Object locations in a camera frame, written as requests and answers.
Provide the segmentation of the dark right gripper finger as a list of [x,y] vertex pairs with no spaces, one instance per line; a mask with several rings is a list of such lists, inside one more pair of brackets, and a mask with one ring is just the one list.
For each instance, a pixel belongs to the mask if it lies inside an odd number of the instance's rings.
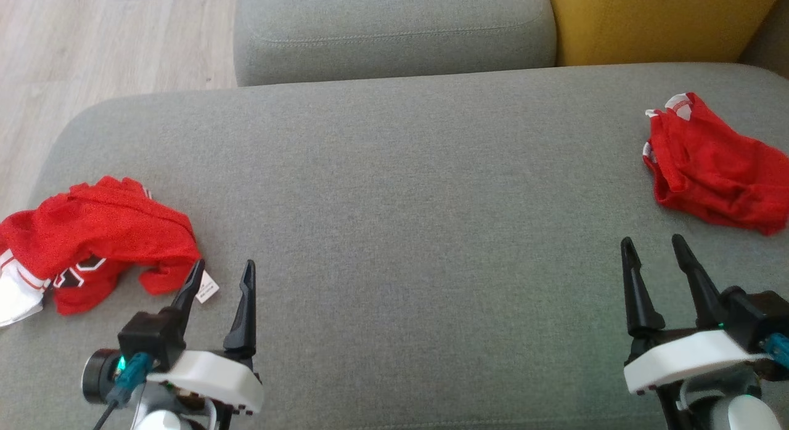
[[621,241],[624,303],[628,335],[633,338],[662,331],[666,323],[656,311],[642,278],[642,262],[630,237]]
[[727,312],[719,300],[721,293],[694,256],[685,238],[680,234],[674,234],[671,243],[679,268],[687,277],[697,315],[696,326],[722,327]]

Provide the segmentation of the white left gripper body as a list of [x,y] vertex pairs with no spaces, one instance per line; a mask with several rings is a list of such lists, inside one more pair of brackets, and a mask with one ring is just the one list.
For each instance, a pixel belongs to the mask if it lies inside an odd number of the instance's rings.
[[253,370],[208,351],[185,351],[167,372],[152,372],[147,381],[171,383],[239,410],[259,413],[264,388]]

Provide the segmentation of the large grey sofa seat cushion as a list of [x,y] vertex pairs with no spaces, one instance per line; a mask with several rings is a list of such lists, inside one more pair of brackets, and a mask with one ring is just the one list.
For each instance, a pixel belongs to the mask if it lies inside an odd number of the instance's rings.
[[665,430],[623,376],[623,237],[668,327],[696,317],[675,233],[719,289],[789,300],[789,229],[654,200],[645,111],[686,91],[789,155],[789,80],[739,64],[277,84],[94,105],[27,205],[128,176],[186,214],[220,287],[191,349],[254,260],[265,403],[233,430]]

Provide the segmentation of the yellow sofa cushion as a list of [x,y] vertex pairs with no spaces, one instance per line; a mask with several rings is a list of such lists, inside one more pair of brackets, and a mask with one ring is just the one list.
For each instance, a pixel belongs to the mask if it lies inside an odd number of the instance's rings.
[[550,0],[557,63],[734,63],[777,1]]

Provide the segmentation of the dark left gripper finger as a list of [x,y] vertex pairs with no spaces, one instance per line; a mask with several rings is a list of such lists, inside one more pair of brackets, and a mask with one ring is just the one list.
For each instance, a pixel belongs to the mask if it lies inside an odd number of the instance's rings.
[[185,332],[188,327],[190,312],[194,305],[195,297],[200,291],[203,271],[205,271],[205,260],[198,259],[198,261],[195,261],[194,266],[192,266],[186,281],[178,291],[174,301],[172,301],[168,307],[169,311],[172,311],[174,317],[177,318],[176,324],[179,332]]
[[231,329],[223,342],[228,358],[252,358],[256,354],[256,264],[247,261],[240,279],[240,300]]

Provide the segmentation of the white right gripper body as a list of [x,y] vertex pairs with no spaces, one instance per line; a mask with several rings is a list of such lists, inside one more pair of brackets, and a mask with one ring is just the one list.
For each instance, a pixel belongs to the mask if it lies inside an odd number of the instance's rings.
[[630,394],[764,359],[748,352],[724,330],[701,331],[653,347],[624,367]]

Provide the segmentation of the red shorts with white trim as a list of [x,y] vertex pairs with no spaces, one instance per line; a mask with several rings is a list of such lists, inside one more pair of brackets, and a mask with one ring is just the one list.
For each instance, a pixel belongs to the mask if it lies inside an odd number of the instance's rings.
[[645,115],[642,158],[659,205],[767,236],[789,225],[788,155],[739,134],[692,92]]

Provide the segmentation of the small grey sofa cushion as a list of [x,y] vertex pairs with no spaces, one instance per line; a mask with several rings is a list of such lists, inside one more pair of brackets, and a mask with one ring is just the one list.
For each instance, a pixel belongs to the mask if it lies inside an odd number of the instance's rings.
[[556,63],[549,0],[237,0],[239,86]]

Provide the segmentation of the red basketball jersey white sleeves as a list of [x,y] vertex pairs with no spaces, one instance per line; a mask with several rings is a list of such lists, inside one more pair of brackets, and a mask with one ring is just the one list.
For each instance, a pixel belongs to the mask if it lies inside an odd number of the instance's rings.
[[71,186],[0,222],[0,327],[42,311],[48,293],[60,315],[90,311],[134,266],[149,294],[179,290],[200,258],[189,218],[140,182]]

